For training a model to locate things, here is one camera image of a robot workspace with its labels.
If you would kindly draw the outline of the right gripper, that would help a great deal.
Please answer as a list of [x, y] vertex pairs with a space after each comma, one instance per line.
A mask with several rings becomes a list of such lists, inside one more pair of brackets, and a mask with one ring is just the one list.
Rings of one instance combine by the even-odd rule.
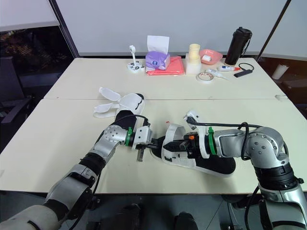
[[202, 158], [200, 146], [199, 146], [199, 134], [187, 133], [184, 135], [184, 140], [187, 142], [186, 152], [189, 159]]

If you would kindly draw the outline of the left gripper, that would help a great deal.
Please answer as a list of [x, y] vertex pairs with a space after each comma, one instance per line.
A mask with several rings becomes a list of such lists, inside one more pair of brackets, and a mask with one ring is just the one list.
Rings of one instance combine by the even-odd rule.
[[150, 149], [161, 149], [165, 138], [152, 138], [151, 142], [148, 143], [135, 143], [135, 149], [138, 150], [137, 161], [143, 162], [143, 154], [145, 148]]

